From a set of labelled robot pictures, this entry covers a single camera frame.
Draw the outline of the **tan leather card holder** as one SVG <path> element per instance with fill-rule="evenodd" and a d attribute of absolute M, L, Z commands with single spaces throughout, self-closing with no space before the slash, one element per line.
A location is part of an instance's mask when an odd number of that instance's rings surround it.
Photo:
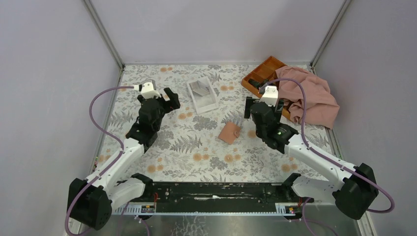
<path fill-rule="evenodd" d="M 231 145 L 240 136 L 241 127 L 235 123 L 228 121 L 221 130 L 218 138 L 225 143 Z"/>

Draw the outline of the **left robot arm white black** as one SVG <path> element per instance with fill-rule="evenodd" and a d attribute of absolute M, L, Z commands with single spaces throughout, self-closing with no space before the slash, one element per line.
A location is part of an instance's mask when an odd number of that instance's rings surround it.
<path fill-rule="evenodd" d="M 69 228 L 70 219 L 88 226 L 89 230 L 100 230 L 115 209 L 135 198 L 147 202 L 152 197 L 151 179 L 133 176 L 122 183 L 118 183 L 118 180 L 153 145 L 164 116 L 179 109 L 180 101 L 178 94 L 170 88 L 164 88 L 168 96 L 165 99 L 156 90 L 154 80 L 133 85 L 131 89 L 139 92 L 137 99 L 140 108 L 125 139 L 121 140 L 103 130 L 103 133 L 120 144 L 120 148 L 89 176 L 84 179 L 75 178 L 69 186 L 64 225 L 70 236 L 73 234 Z"/>

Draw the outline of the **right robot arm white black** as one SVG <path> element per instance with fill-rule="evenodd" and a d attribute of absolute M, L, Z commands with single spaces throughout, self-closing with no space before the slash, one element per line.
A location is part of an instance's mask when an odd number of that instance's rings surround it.
<path fill-rule="evenodd" d="M 290 175 L 282 189 L 284 200 L 293 203 L 300 197 L 310 197 L 334 204 L 346 216 L 359 220 L 378 196 L 370 166 L 356 166 L 304 142 L 297 130 L 280 122 L 281 114 L 273 106 L 247 97 L 244 117 L 254 121 L 256 136 L 269 148 L 298 159 L 325 177 L 317 180 L 299 173 Z"/>

